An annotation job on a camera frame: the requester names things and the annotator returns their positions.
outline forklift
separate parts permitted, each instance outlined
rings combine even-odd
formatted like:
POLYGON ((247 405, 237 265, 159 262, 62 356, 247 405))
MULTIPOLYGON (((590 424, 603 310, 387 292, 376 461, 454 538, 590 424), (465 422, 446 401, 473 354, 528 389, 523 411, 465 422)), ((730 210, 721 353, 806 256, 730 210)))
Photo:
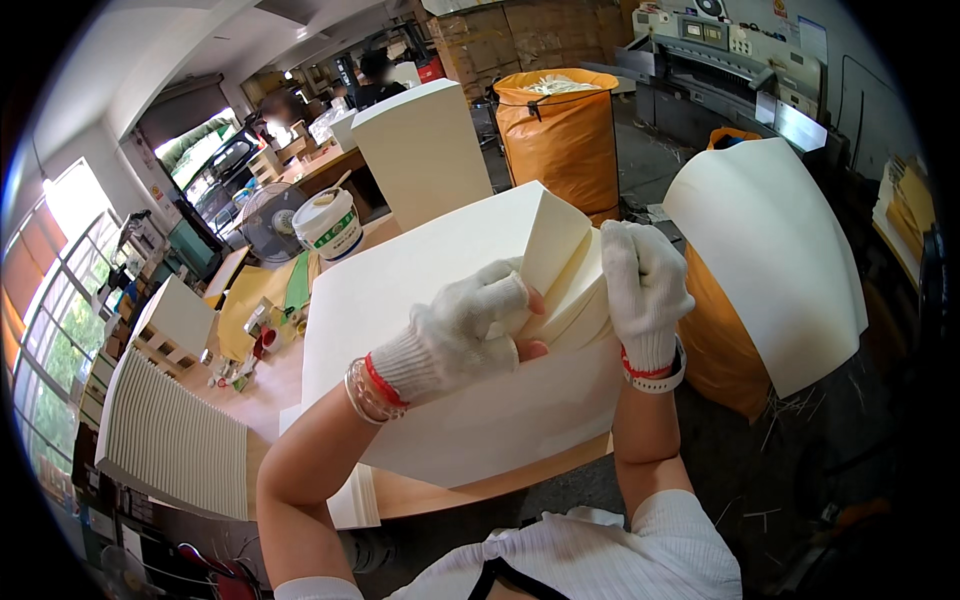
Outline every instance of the forklift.
MULTIPOLYGON (((402 61, 410 61, 417 67, 417 74, 420 76, 421 84, 426 84, 427 82, 432 82, 446 76, 444 66, 440 62, 440 57, 437 56, 436 52, 431 54, 430 51, 427 50, 423 38, 420 37, 420 33, 417 31, 417 22, 413 20, 404 21, 399 25, 382 29, 375 34, 367 36, 364 40, 364 54, 383 48, 385 42, 390 41, 394 32, 400 32, 403 35, 407 49, 403 51, 402 61)), ((360 86, 360 82, 357 81, 356 75, 353 72, 353 58, 350 54, 344 54, 334 59, 333 62, 337 66, 340 81, 343 82, 344 87, 347 88, 347 95, 352 99, 357 88, 360 86)))

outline paper cutting machine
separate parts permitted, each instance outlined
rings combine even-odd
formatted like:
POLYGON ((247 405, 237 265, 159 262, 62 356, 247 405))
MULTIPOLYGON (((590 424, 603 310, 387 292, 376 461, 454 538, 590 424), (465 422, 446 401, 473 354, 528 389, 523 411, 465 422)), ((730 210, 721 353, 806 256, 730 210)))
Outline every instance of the paper cutting machine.
POLYGON ((780 135, 801 152, 826 143, 827 73, 816 57, 713 18, 637 9, 633 19, 636 39, 616 49, 615 67, 585 66, 638 81, 643 121, 698 148, 720 125, 780 135))

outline white watch strap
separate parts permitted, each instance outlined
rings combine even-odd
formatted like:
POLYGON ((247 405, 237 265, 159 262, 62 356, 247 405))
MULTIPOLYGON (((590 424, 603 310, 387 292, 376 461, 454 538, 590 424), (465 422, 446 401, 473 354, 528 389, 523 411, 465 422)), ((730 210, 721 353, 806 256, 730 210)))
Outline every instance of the white watch strap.
POLYGON ((680 385, 680 382, 684 380, 684 373, 686 373, 686 351, 680 341, 680 336, 675 335, 675 337, 677 339, 677 352, 671 366, 673 374, 664 379, 647 379, 646 377, 634 377, 624 367, 623 376, 630 382, 630 385, 647 394, 665 394, 680 385))

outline window frame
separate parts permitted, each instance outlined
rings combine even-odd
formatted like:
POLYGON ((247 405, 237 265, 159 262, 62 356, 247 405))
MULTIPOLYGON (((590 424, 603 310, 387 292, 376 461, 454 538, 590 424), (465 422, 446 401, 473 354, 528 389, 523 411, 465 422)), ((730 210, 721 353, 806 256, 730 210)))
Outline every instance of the window frame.
MULTIPOLYGON (((81 164, 87 169, 90 168, 89 165, 86 164, 86 161, 83 158, 80 158, 74 164, 72 164, 66 171, 64 171, 61 177, 63 177, 63 175, 66 175, 73 169, 77 168, 81 164)), ((90 169, 90 172, 93 175, 94 179, 96 180, 96 175, 93 174, 92 169, 90 169)), ((24 218, 23 223, 17 229, 17 234, 12 236, 11 245, 15 240, 15 238, 18 236, 20 230, 22 230, 27 225, 30 218, 33 216, 34 212, 36 212, 37 209, 43 206, 45 202, 46 202, 46 195, 44 194, 40 198, 40 200, 35 204, 34 208, 30 211, 30 213, 24 218)), ((104 250, 98 246, 99 242, 103 242, 104 248, 106 248, 109 245, 109 241, 112 240, 115 235, 114 233, 111 233, 110 236, 105 237, 105 235, 103 234, 105 219, 109 219, 108 222, 111 223, 113 227, 116 228, 117 230, 121 229, 122 223, 112 208, 108 207, 106 210, 96 215, 91 220, 89 226, 87 226, 84 232, 70 245, 67 252, 61 253, 61 255, 57 257, 54 263, 54 267, 44 277, 43 283, 40 284, 40 287, 37 288, 36 293, 34 294, 34 298, 31 300, 31 305, 28 308, 27 314, 25 315, 25 318, 24 318, 24 325, 26 326, 24 328, 23 336, 18 341, 18 346, 16 348, 16 358, 13 363, 12 372, 8 372, 11 375, 10 390, 12 392, 12 396, 16 394, 17 384, 21 376, 30 377, 31 374, 34 374, 36 376, 36 383, 28 384, 29 386, 32 387, 32 389, 25 392, 25 394, 27 395, 33 394, 33 399, 32 400, 24 399, 23 402, 21 402, 23 404, 23 410, 17 404, 16 401, 11 403, 13 411, 15 412, 15 415, 16 415, 16 421, 18 421, 19 423, 25 424, 26 428, 29 429, 30 431, 30 435, 28 436, 26 435, 27 432, 23 429, 22 426, 17 427, 18 429, 17 433, 20 436, 20 442, 23 444, 23 448, 25 450, 26 456, 28 460, 31 462, 32 466, 35 464, 35 461, 34 461, 35 454, 42 455, 44 453, 42 450, 42 446, 40 447, 40 449, 35 450, 33 444, 45 444, 46 447, 52 448, 54 452, 58 454, 68 466, 70 466, 71 468, 73 466, 72 451, 69 452, 69 455, 65 453, 64 450, 61 450, 56 443, 48 439, 47 436, 43 432, 41 432, 36 427, 36 425, 34 425, 34 420, 36 419, 37 401, 39 398, 39 396, 36 393, 36 390, 39 387, 39 383, 42 382, 43 385, 45 385, 46 388, 50 390, 50 392, 52 392, 53 395, 56 396, 58 400, 62 401, 69 410, 72 410, 74 412, 78 420, 78 424, 79 424, 79 418, 81 413, 80 406, 76 401, 74 401, 74 399, 70 397, 70 391, 63 389, 62 385, 59 384, 59 382, 54 378, 54 376, 46 370, 46 367, 43 364, 41 364, 43 362, 46 362, 46 358, 49 357, 50 349, 48 348, 46 350, 45 357, 41 361, 39 358, 34 356, 33 352, 29 348, 29 344, 30 344, 32 335, 35 333, 35 330, 38 327, 37 322, 48 321, 49 323, 52 323, 54 326, 53 327, 54 336, 56 336, 58 333, 62 334, 64 338, 67 340, 67 342, 70 344, 70 347, 76 348, 86 361, 88 361, 89 363, 92 363, 92 361, 96 358, 97 350, 96 349, 93 350, 92 356, 91 356, 91 352, 88 352, 83 346, 81 346, 77 342, 77 340, 73 338, 73 336, 71 336, 66 331, 66 328, 61 323, 61 321, 63 321, 67 313, 70 311, 70 305, 72 305, 72 303, 75 301, 72 299, 75 298, 76 294, 80 295, 82 300, 86 302, 86 304, 90 307, 91 313, 95 317, 98 317, 103 322, 104 325, 106 325, 107 320, 113 314, 111 311, 107 310, 107 308, 104 305, 100 307, 99 311, 93 311, 93 303, 92 303, 93 295, 86 290, 83 282, 81 281, 81 278, 76 273, 74 273, 73 270, 70 268, 71 259, 80 250, 80 248, 84 247, 84 241, 88 241, 90 246, 92 246, 92 252, 88 253, 88 255, 91 257, 91 261, 92 261, 90 263, 91 265, 96 264, 98 259, 102 259, 105 263, 107 263, 108 266, 110 266, 111 263, 109 259, 104 255, 104 250), (94 230, 96 230, 96 236, 91 234, 91 232, 93 232, 94 230), (46 302, 47 302, 47 299, 50 297, 50 294, 52 293, 52 291, 57 287, 55 285, 55 282, 59 279, 60 274, 63 274, 63 276, 66 277, 67 284, 62 291, 62 296, 64 297, 65 306, 62 309, 62 314, 60 315, 59 318, 57 318, 54 313, 60 312, 60 311, 57 309, 48 308, 46 306, 46 302), (40 316, 44 313, 47 316, 46 320, 40 318, 40 316), (24 362, 26 362, 29 369, 24 369, 22 367, 24 362)), ((125 251, 121 251, 118 254, 118 256, 124 256, 124 257, 126 257, 126 255, 127 253, 125 251)), ((82 275, 85 278, 87 275, 87 272, 84 271, 82 275)), ((73 435, 74 437, 76 436, 76 429, 74 430, 73 435)))

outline white work glove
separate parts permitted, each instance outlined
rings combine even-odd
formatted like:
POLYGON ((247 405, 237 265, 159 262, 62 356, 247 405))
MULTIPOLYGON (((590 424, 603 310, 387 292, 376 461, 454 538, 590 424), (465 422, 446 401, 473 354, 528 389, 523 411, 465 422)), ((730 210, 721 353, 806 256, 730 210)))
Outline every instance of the white work glove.
POLYGON ((606 221, 600 233, 613 330, 634 371, 660 374, 673 364, 677 321, 693 310, 686 261, 652 225, 606 221))
POLYGON ((515 342, 509 335, 486 339, 493 322, 517 310, 543 312, 543 297, 517 274, 520 260, 494 261, 446 285, 429 306, 415 304, 407 328, 371 352, 376 374, 402 403, 512 372, 521 361, 547 353, 543 342, 515 342))

